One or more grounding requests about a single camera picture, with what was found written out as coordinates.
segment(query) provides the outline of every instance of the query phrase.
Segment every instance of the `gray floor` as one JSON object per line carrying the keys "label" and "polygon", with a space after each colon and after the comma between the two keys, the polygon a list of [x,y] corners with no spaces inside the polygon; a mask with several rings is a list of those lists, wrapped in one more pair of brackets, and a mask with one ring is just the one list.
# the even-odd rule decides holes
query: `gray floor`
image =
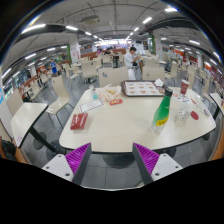
{"label": "gray floor", "polygon": [[[180,87],[181,79],[185,78],[185,73],[181,72],[177,78],[175,78],[175,86]],[[63,79],[66,88],[68,87],[68,79],[66,78],[65,73],[63,73]],[[166,80],[168,86],[174,86],[172,80]],[[98,82],[93,83],[94,87],[99,87]],[[87,90],[89,85],[84,85],[84,82],[79,82],[75,80],[72,83],[72,90],[67,88],[70,94],[70,104],[75,107],[78,103],[80,97]],[[203,85],[200,79],[196,79],[193,90],[202,96]],[[210,83],[209,93],[215,91],[215,86]],[[57,99],[56,94],[52,88],[51,81],[48,83],[48,87],[45,90],[41,91],[41,94],[38,96],[38,101],[47,103],[50,105]],[[65,109],[62,109],[58,113],[58,117],[64,126],[72,113],[72,108],[67,105]],[[216,110],[216,105],[210,107],[210,111],[214,114]],[[47,141],[52,142],[58,140],[62,128],[55,116],[51,116],[53,120],[53,125],[48,117],[47,113],[44,113],[42,117],[35,124],[35,128],[39,132],[45,132],[47,134]],[[190,165],[202,163],[208,161],[214,145],[217,141],[219,125],[222,121],[222,115],[216,119],[217,128],[211,132],[210,138],[208,141],[203,140],[202,138],[195,140],[191,143],[177,147],[174,159],[183,167]],[[43,146],[40,150],[35,150],[33,148],[33,136],[29,134],[22,146],[26,151],[27,156],[29,157],[31,163],[39,168],[42,168],[48,163],[46,158],[46,147]],[[109,167],[103,160],[102,155],[92,154],[88,162],[88,166],[82,181],[82,186],[88,188],[96,189],[124,189],[124,188],[133,188],[137,187],[139,183],[142,182],[141,175],[138,169],[136,162],[131,164],[128,168],[124,169],[114,169]]]}

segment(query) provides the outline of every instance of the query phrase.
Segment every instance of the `tray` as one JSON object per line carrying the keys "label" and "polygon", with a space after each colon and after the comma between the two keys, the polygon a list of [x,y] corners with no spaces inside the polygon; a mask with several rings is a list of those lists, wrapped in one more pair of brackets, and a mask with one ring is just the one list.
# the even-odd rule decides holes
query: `tray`
{"label": "tray", "polygon": [[121,88],[126,96],[163,97],[166,86],[157,87],[154,82],[150,80],[126,80],[121,82]]}

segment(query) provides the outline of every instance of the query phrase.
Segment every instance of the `ceiling light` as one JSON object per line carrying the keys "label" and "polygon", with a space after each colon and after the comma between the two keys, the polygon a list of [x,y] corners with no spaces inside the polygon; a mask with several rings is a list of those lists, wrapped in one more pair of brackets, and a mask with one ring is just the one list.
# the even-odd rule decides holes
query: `ceiling light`
{"label": "ceiling light", "polygon": [[218,56],[215,52],[213,52],[213,54],[214,54],[216,57],[218,57],[218,58],[219,58],[219,56]]}
{"label": "ceiling light", "polygon": [[69,30],[78,30],[76,27],[73,27],[73,26],[66,26],[66,28]]}
{"label": "ceiling light", "polygon": [[2,78],[4,78],[10,71],[11,71],[11,68],[9,68],[9,69],[4,73],[4,75],[2,76]]}
{"label": "ceiling light", "polygon": [[191,43],[193,43],[193,44],[197,44],[197,45],[200,45],[200,43],[199,43],[199,42],[197,42],[197,41],[194,41],[194,40],[189,40],[189,42],[191,42]]}
{"label": "ceiling light", "polygon": [[28,66],[31,66],[31,65],[33,65],[33,64],[35,64],[35,62],[33,62],[33,63],[29,64]]}
{"label": "ceiling light", "polygon": [[211,61],[213,64],[217,65],[212,59],[210,59],[210,61]]}
{"label": "ceiling light", "polygon": [[31,55],[27,56],[25,59],[31,58],[31,57],[33,57],[33,56],[35,56],[35,55],[36,55],[36,54],[31,54]]}
{"label": "ceiling light", "polygon": [[177,9],[175,8],[167,8],[165,9],[166,12],[175,12],[175,11],[178,11]]}
{"label": "ceiling light", "polygon": [[15,76],[17,76],[19,73],[20,73],[20,72],[17,72],[17,73],[13,76],[13,78],[14,78]]}
{"label": "ceiling light", "polygon": [[147,18],[146,20],[143,21],[144,24],[146,24],[148,21],[150,21],[152,17]]}
{"label": "ceiling light", "polygon": [[25,30],[23,30],[22,34],[28,32],[28,31],[30,31],[30,30],[34,30],[34,29],[38,29],[38,28],[42,28],[42,27],[44,27],[44,26],[46,26],[46,24],[40,24],[40,25],[36,25],[36,26],[31,26],[31,27],[26,28]]}
{"label": "ceiling light", "polygon": [[54,51],[55,48],[50,48],[50,49],[47,49],[47,51]]}

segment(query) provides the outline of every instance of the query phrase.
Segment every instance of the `plastic bottle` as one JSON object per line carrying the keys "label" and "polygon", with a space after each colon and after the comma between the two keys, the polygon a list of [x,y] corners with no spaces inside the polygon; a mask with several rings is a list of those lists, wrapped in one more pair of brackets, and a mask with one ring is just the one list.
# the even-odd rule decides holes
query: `plastic bottle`
{"label": "plastic bottle", "polygon": [[96,93],[96,89],[92,89],[92,96],[93,96],[93,99],[94,100],[97,100],[98,99],[97,93]]}
{"label": "plastic bottle", "polygon": [[154,114],[151,130],[153,133],[159,134],[166,125],[170,112],[170,100],[173,91],[169,88],[165,90],[164,98]]}

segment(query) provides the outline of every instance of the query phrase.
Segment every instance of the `chair backrest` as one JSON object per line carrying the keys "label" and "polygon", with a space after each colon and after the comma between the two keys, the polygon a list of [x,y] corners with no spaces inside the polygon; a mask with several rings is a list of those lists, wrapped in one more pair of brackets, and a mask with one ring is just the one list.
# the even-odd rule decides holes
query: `chair backrest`
{"label": "chair backrest", "polygon": [[157,80],[160,79],[162,82],[165,82],[165,71],[164,68],[143,68],[143,80]]}
{"label": "chair backrest", "polygon": [[178,64],[173,61],[171,66],[171,78],[177,77],[177,68],[178,68]]}
{"label": "chair backrest", "polygon": [[84,79],[97,76],[96,66],[93,61],[89,61],[86,63],[81,62],[81,65],[82,65],[82,74]]}
{"label": "chair backrest", "polygon": [[103,68],[99,69],[99,85],[105,87],[109,84],[113,86],[120,85],[124,80],[129,80],[128,68],[126,66],[120,68]]}
{"label": "chair backrest", "polygon": [[110,56],[108,54],[103,55],[103,63],[110,63]]}
{"label": "chair backrest", "polygon": [[15,113],[19,110],[19,108],[23,105],[23,100],[19,94],[18,89],[15,89],[13,91],[13,94],[7,100],[7,104],[8,104],[9,110],[14,116]]}
{"label": "chair backrest", "polygon": [[52,86],[59,99],[70,99],[70,96],[65,88],[62,75],[52,78]]}
{"label": "chair backrest", "polygon": [[145,58],[145,67],[148,67],[148,68],[159,68],[159,64],[156,64],[154,59]]}

